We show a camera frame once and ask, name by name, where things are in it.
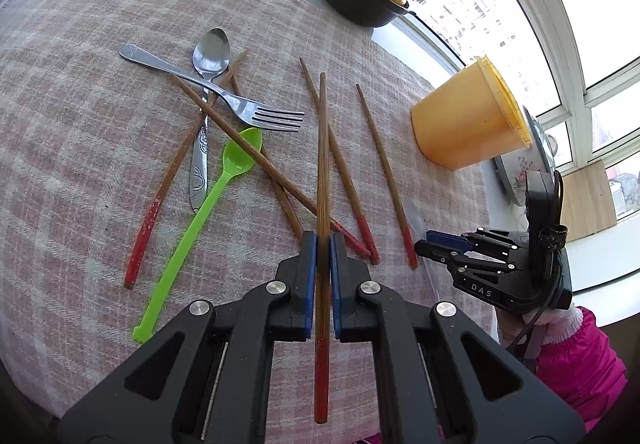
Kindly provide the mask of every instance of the wooden chopstick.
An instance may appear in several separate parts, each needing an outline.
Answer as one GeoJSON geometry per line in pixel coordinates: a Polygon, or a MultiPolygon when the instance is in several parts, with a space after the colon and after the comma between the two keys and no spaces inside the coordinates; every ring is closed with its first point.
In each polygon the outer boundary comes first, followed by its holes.
{"type": "Polygon", "coordinates": [[[329,410],[329,123],[326,116],[326,74],[320,73],[318,103],[318,255],[316,258],[316,366],[314,420],[324,424],[329,410]]]}
{"type": "Polygon", "coordinates": [[[400,224],[400,231],[402,231],[402,241],[404,242],[404,249],[406,250],[406,254],[409,257],[409,265],[412,269],[416,269],[418,267],[418,257],[416,256],[414,251],[414,243],[411,238],[411,231],[409,229],[409,224],[406,221],[406,215],[404,214],[404,207],[402,206],[402,201],[400,200],[400,194],[398,193],[396,180],[394,179],[394,174],[391,172],[389,160],[386,158],[385,147],[382,145],[382,139],[380,139],[380,134],[378,133],[376,124],[373,122],[373,117],[371,116],[371,112],[369,111],[369,107],[367,106],[367,100],[364,98],[364,94],[362,93],[362,89],[360,88],[359,84],[356,84],[356,89],[358,91],[358,94],[360,95],[360,102],[362,103],[364,115],[367,117],[367,123],[369,124],[369,129],[371,130],[371,134],[373,135],[373,141],[376,144],[376,149],[378,150],[378,154],[380,156],[380,163],[382,163],[382,169],[385,172],[386,182],[388,183],[389,190],[391,191],[391,198],[394,201],[394,208],[396,209],[396,216],[398,217],[398,223],[400,224]]]}
{"type": "MultiPolygon", "coordinates": [[[[207,116],[211,118],[211,120],[218,125],[226,135],[231,137],[239,147],[242,148],[246,153],[248,153],[251,158],[258,163],[270,176],[272,176],[275,180],[277,180],[280,185],[287,190],[290,194],[296,198],[300,204],[302,204],[305,208],[311,211],[314,215],[318,214],[318,207],[316,203],[313,202],[310,198],[308,198],[295,184],[293,184],[287,177],[284,176],[282,172],[280,172],[271,161],[269,161],[266,157],[264,157],[259,151],[257,151],[254,147],[252,147],[249,142],[247,142],[242,135],[238,133],[238,131],[233,128],[220,114],[218,114],[212,107],[207,105],[200,96],[189,87],[184,81],[177,78],[174,75],[169,76],[169,78],[174,81],[175,84],[180,86],[180,88],[184,91],[185,94],[196,103],[198,107],[205,111],[207,116]]],[[[338,224],[334,219],[331,219],[331,229],[334,231],[338,231],[344,235],[346,242],[351,246],[351,248],[357,252],[363,258],[370,258],[371,253],[369,250],[362,245],[362,243],[354,237],[351,233],[349,233],[343,226],[338,224]]]]}
{"type": "MultiPolygon", "coordinates": [[[[305,60],[302,58],[300,58],[300,65],[302,66],[302,72],[305,75],[306,86],[309,89],[309,94],[311,94],[311,97],[314,99],[316,108],[318,108],[319,111],[320,98],[318,97],[318,91],[316,91],[316,85],[314,84],[313,78],[311,78],[309,69],[306,67],[305,60]]],[[[360,197],[358,196],[356,187],[353,185],[353,180],[351,179],[351,174],[349,173],[349,168],[347,167],[347,162],[344,160],[344,156],[342,155],[342,151],[340,150],[340,145],[338,145],[338,141],[335,139],[334,131],[332,131],[331,126],[329,126],[329,146],[331,147],[331,151],[334,154],[335,164],[337,164],[338,171],[340,172],[340,176],[342,177],[342,183],[344,184],[344,189],[346,190],[347,197],[349,198],[349,202],[351,203],[351,209],[353,209],[353,214],[356,216],[356,221],[358,222],[358,227],[360,228],[360,234],[362,235],[367,249],[371,251],[371,263],[379,264],[380,255],[378,254],[376,243],[373,241],[373,235],[371,234],[369,223],[367,222],[367,218],[365,217],[364,211],[362,209],[360,197]]]]}
{"type": "MultiPolygon", "coordinates": [[[[235,94],[238,94],[239,96],[242,95],[242,91],[240,90],[240,85],[238,84],[238,78],[236,78],[236,76],[233,76],[231,78],[231,87],[233,88],[235,94]]],[[[271,158],[269,157],[267,150],[264,148],[264,142],[262,143],[262,148],[260,149],[260,153],[264,155],[268,161],[271,161],[271,158]]],[[[284,212],[284,216],[289,221],[289,224],[293,229],[293,234],[298,240],[298,244],[302,244],[302,233],[304,230],[302,229],[302,224],[300,223],[300,219],[298,218],[298,215],[296,215],[295,209],[293,209],[293,205],[289,200],[289,196],[287,195],[287,192],[284,191],[284,188],[280,185],[280,183],[277,180],[273,179],[273,177],[271,177],[270,174],[267,174],[267,175],[269,176],[269,179],[271,179],[271,183],[273,184],[273,189],[276,191],[276,195],[278,196],[278,201],[282,206],[282,211],[284,212]]]]}
{"type": "MultiPolygon", "coordinates": [[[[234,74],[236,73],[240,65],[242,65],[242,62],[244,62],[248,52],[248,49],[242,51],[242,54],[238,56],[235,62],[231,64],[227,73],[218,82],[220,86],[224,86],[234,77],[234,74]]],[[[218,95],[212,94],[209,99],[209,103],[213,105],[217,99],[218,95]]],[[[142,265],[142,258],[145,256],[146,245],[148,244],[149,237],[151,236],[151,231],[153,230],[156,219],[158,218],[160,206],[164,202],[166,194],[169,192],[171,183],[174,182],[175,174],[178,172],[178,168],[180,168],[182,160],[187,154],[187,151],[189,151],[191,145],[193,145],[193,140],[200,130],[200,125],[202,123],[203,117],[204,113],[198,113],[197,120],[194,121],[193,126],[183,138],[182,144],[180,145],[180,147],[178,147],[178,150],[175,152],[174,158],[171,160],[171,163],[169,163],[169,166],[164,172],[164,177],[162,177],[162,182],[160,183],[160,188],[158,188],[158,191],[156,192],[156,197],[154,198],[154,201],[151,203],[151,206],[149,206],[149,209],[146,212],[146,216],[142,221],[140,231],[138,232],[138,236],[136,237],[136,242],[133,245],[131,256],[129,257],[129,264],[127,264],[127,271],[124,276],[124,287],[126,289],[133,289],[133,286],[136,284],[136,279],[138,278],[138,273],[140,271],[140,265],[142,265]]]]}

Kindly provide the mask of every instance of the green spoon handle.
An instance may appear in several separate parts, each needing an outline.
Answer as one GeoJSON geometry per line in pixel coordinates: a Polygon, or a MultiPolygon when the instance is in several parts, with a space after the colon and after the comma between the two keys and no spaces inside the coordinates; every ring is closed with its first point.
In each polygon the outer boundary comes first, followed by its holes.
{"type": "Polygon", "coordinates": [[[182,262],[187,258],[191,246],[193,246],[193,243],[207,221],[213,206],[218,202],[218,199],[222,195],[223,190],[231,178],[232,176],[226,172],[223,172],[222,175],[220,175],[220,178],[213,188],[211,188],[211,191],[203,202],[202,207],[198,210],[196,216],[191,221],[191,224],[180,240],[178,247],[174,251],[174,255],[171,257],[171,260],[169,260],[169,263],[166,264],[166,267],[162,272],[162,277],[156,285],[154,293],[151,295],[151,299],[149,300],[149,304],[146,306],[145,314],[142,316],[140,325],[133,329],[132,337],[135,341],[146,343],[151,339],[151,332],[153,331],[154,326],[156,326],[156,321],[158,321],[158,316],[160,315],[164,301],[174,284],[175,278],[178,276],[178,272],[182,267],[182,262]]]}

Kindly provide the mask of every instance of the pink jacket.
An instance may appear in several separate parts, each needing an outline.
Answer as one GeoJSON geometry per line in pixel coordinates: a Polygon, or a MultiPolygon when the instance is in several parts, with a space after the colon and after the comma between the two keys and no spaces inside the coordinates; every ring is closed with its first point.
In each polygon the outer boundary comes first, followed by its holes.
{"type": "MultiPolygon", "coordinates": [[[[567,341],[542,347],[536,375],[580,414],[590,431],[625,387],[625,365],[596,327],[593,312],[579,308],[582,325],[567,341]]],[[[380,434],[359,442],[380,444],[380,434]]]]}

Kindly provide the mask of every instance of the spoon bowl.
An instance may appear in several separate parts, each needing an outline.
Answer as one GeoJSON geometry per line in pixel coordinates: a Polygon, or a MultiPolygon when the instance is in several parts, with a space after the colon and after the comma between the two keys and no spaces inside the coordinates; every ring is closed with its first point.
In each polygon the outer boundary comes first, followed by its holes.
{"type": "Polygon", "coordinates": [[[228,67],[230,60],[229,39],[225,31],[220,28],[213,28],[203,34],[191,56],[196,71],[209,81],[220,76],[228,67]]]}
{"type": "MultiPolygon", "coordinates": [[[[249,141],[256,150],[259,151],[262,147],[262,132],[260,132],[260,129],[246,129],[240,132],[240,135],[249,141]]],[[[231,177],[237,177],[252,169],[254,164],[255,161],[252,157],[242,150],[235,141],[230,141],[226,144],[222,153],[222,171],[224,173],[228,173],[231,177]]]]}

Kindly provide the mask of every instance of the metal fork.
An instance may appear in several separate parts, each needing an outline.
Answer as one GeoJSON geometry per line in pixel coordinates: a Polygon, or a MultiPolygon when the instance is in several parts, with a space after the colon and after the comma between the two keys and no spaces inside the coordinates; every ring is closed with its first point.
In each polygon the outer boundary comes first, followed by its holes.
{"type": "Polygon", "coordinates": [[[175,74],[179,78],[186,79],[187,81],[215,92],[226,101],[226,104],[229,105],[233,113],[247,125],[258,127],[259,129],[280,132],[298,132],[298,130],[300,130],[302,116],[305,115],[303,112],[279,110],[264,103],[259,103],[258,101],[236,96],[235,94],[231,94],[231,92],[227,92],[222,87],[185,72],[133,44],[123,44],[123,46],[120,47],[120,55],[131,62],[175,74]]]}

